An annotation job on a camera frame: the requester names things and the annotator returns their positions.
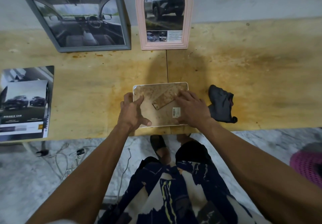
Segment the wooden table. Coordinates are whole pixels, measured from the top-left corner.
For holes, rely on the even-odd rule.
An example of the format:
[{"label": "wooden table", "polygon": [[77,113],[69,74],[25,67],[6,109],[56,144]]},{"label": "wooden table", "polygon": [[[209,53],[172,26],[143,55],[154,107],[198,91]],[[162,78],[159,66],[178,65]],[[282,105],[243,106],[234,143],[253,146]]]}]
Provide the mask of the wooden table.
[{"label": "wooden table", "polygon": [[[58,53],[43,30],[0,32],[0,69],[54,65],[47,140],[106,137],[133,85],[187,82],[208,104],[211,84],[233,93],[229,130],[321,126],[322,18],[194,24],[186,50]],[[135,135],[189,133],[188,126]]]}]

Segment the framed photo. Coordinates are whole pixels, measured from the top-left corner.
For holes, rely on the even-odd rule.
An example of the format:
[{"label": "framed photo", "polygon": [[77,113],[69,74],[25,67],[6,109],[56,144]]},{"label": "framed photo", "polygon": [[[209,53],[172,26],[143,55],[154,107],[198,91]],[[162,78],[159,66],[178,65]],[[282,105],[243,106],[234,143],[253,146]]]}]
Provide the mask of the framed photo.
[{"label": "framed photo", "polygon": [[131,49],[123,0],[26,0],[58,52]]},{"label": "framed photo", "polygon": [[193,0],[136,0],[142,50],[188,48]]}]

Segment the hand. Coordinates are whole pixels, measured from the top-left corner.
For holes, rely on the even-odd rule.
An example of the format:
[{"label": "hand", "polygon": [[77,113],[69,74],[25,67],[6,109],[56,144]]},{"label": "hand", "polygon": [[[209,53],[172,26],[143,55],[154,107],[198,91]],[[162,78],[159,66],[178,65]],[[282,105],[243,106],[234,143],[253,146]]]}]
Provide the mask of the hand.
[{"label": "hand", "polygon": [[177,118],[179,123],[186,123],[198,128],[208,120],[213,120],[209,109],[203,99],[191,91],[180,91],[181,96],[175,96],[175,100],[181,107],[181,116]]},{"label": "hand", "polygon": [[141,124],[151,126],[152,122],[144,118],[141,114],[141,104],[144,96],[141,95],[138,100],[133,101],[133,93],[128,92],[124,95],[124,101],[121,102],[121,112],[118,119],[118,125],[126,125],[129,132],[139,128]]}]

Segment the tiled floor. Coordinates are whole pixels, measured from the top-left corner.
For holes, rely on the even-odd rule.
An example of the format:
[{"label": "tiled floor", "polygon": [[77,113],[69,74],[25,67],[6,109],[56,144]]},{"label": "tiled floor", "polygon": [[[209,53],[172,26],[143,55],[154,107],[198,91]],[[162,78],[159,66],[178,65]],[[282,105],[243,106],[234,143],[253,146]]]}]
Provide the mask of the tiled floor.
[{"label": "tiled floor", "polygon": [[[302,148],[307,150],[313,149],[315,151],[321,151],[322,148],[322,129],[320,128],[234,133],[275,156],[285,164],[289,164],[292,154]],[[209,141],[202,134],[193,134],[192,137],[206,146],[232,195],[246,207],[258,212],[255,205],[236,182],[228,167]],[[68,147],[63,149],[62,153],[67,156],[67,168],[70,168],[75,159],[77,149],[83,146],[97,146],[102,140],[46,141],[46,148],[50,149],[50,154],[53,155],[63,144],[68,143]],[[180,144],[175,140],[174,135],[165,136],[165,141],[170,148],[172,159],[174,160],[175,152],[180,147]],[[34,150],[40,149],[41,143],[33,142],[32,147]],[[155,156],[148,136],[129,137],[107,189],[107,196],[116,196],[118,193],[121,176],[130,155],[128,149],[130,149],[132,157],[129,160],[128,169],[123,176],[121,195],[126,190],[130,177],[139,166],[141,160],[148,156]],[[88,153],[90,153],[94,148],[90,147],[88,150]],[[66,159],[62,154],[57,156],[57,162],[64,173]],[[26,222],[31,214],[60,184],[61,180],[58,175],[60,173],[55,164],[54,157],[48,158],[45,161],[43,158],[37,158],[31,153],[26,152],[22,145],[0,146],[0,224],[20,224]]]}]

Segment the brochure cover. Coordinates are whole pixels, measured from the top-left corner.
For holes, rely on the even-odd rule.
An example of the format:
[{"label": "brochure cover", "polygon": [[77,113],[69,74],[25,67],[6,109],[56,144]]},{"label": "brochure cover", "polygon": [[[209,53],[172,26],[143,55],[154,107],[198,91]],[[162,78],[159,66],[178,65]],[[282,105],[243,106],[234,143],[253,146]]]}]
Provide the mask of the brochure cover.
[{"label": "brochure cover", "polygon": [[0,141],[48,136],[54,66],[3,70]]}]

